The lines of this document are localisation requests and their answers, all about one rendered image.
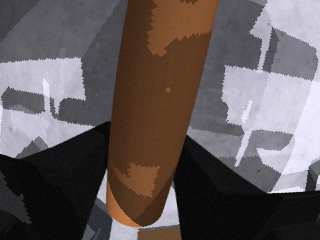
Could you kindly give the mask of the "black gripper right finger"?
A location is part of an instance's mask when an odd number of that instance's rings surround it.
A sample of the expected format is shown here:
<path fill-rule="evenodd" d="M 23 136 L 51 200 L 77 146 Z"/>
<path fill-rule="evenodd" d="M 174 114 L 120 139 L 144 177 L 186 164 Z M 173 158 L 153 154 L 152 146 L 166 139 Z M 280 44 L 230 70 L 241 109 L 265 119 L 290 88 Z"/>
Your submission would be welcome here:
<path fill-rule="evenodd" d="M 181 240 L 264 240 L 320 219 L 320 189 L 267 193 L 185 135 L 175 176 Z"/>

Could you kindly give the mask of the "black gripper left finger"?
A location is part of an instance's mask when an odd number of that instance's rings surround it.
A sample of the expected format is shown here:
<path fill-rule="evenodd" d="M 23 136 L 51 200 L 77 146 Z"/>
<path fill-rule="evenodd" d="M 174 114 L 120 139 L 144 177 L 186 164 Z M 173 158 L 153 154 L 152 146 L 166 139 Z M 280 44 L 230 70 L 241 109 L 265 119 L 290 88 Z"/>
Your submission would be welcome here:
<path fill-rule="evenodd" d="M 29 240 L 83 240 L 108 169 L 111 121 L 64 143 L 13 159 L 0 153 L 0 209 Z"/>

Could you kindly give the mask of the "brown cylinder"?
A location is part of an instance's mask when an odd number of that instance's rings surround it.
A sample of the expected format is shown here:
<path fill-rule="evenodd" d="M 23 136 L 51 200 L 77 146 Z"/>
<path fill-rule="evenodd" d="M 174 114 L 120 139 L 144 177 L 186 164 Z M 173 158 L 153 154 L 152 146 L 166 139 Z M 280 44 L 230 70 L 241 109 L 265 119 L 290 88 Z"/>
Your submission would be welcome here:
<path fill-rule="evenodd" d="M 128 0 L 117 60 L 107 211 L 160 220 L 195 107 L 219 0 Z"/>

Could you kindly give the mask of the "orange bar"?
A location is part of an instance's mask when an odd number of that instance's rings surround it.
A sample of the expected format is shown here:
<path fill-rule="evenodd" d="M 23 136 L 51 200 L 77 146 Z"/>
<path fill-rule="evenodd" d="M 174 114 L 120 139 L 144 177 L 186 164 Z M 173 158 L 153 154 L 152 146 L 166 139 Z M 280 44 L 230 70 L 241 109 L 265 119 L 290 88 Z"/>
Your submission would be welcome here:
<path fill-rule="evenodd" d="M 137 240 L 181 240 L 180 227 L 137 231 Z"/>

